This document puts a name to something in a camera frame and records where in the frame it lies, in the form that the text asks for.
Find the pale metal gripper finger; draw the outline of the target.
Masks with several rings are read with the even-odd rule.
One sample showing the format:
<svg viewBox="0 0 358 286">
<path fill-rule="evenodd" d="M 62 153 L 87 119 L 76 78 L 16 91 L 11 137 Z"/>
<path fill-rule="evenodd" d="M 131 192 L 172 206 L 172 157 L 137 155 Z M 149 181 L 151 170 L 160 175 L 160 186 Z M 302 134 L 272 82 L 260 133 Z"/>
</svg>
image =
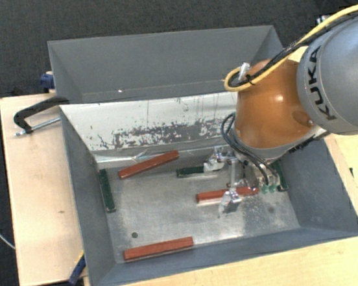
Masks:
<svg viewBox="0 0 358 286">
<path fill-rule="evenodd" d="M 222 195 L 221 203 L 218 206 L 218 217 L 236 212 L 241 204 L 242 198 L 237 189 L 228 189 Z"/>
<path fill-rule="evenodd" d="M 216 172 L 223 169 L 226 165 L 231 165 L 233 152 L 225 146 L 218 146 L 213 149 L 212 155 L 203 163 L 205 173 Z"/>
</svg>

